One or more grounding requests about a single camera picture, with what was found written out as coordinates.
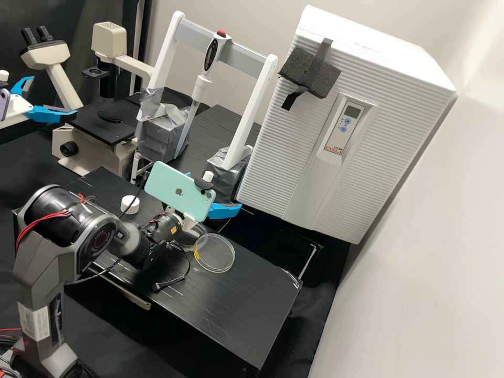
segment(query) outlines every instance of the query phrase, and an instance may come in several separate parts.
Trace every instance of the mint green smartphone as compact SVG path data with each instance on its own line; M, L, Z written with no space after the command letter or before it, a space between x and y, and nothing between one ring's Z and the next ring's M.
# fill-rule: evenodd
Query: mint green smartphone
M154 163L145 191L198 222L206 219L215 199L212 189L202 193L192 178L160 161Z

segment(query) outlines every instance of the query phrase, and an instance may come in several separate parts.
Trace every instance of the ribbed white panel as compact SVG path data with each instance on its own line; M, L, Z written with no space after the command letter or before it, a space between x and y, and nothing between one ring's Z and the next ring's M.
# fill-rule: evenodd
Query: ribbed white panel
M295 35L290 51L315 54L319 42ZM342 73L323 100L304 93L286 111L281 105L297 86L279 79L237 198L282 217L338 93L374 103L379 110L313 225L358 243L455 93L335 49L325 60Z

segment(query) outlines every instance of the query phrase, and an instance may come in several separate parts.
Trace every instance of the white chiller unit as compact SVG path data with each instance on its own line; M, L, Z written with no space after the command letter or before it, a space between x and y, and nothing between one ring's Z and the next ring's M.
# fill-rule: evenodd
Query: white chiller unit
M237 199L290 223L358 244L455 88L421 47L307 6L295 47L341 70L324 99L279 78Z

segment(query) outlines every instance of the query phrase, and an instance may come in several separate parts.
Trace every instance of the red cable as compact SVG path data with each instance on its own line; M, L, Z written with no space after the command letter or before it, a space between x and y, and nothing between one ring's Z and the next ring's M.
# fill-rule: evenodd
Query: red cable
M48 214L46 216L43 216L42 218L39 218L39 219L36 219L34 220L33 222L31 222L28 226L26 226L20 233L19 235L17 236L17 239L16 239L16 251L18 250L19 248L19 244L21 243L21 240L23 240L23 238L26 236L26 234L33 228L35 227L37 224L39 224L40 222L42 221L45 221L45 220L48 220L48 219L52 219L52 218L61 218L61 217L67 217L69 216L70 213L67 211L67 210L61 210L61 211L58 211L56 213L52 213L52 214Z

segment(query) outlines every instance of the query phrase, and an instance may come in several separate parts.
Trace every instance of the black foam block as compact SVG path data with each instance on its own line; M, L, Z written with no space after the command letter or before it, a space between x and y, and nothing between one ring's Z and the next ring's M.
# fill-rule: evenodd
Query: black foam block
M318 98L325 98L338 79L341 70L323 62L320 70L308 86L305 83L305 78L310 72L310 68L314 60L314 54L311 54L300 47L295 47L287 58L287 61L283 65L279 74L299 86L308 87L308 91L312 95L317 96Z

